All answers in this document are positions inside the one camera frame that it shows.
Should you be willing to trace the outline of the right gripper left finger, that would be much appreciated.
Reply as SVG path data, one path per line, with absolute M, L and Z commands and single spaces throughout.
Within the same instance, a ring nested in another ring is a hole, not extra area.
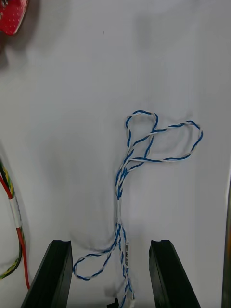
M 53 240 L 43 257 L 23 308 L 65 308 L 73 273 L 70 241 Z

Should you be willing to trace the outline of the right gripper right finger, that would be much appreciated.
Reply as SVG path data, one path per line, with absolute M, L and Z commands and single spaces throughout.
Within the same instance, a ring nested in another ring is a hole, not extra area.
M 200 307 L 171 241 L 151 241 L 149 272 L 157 308 Z

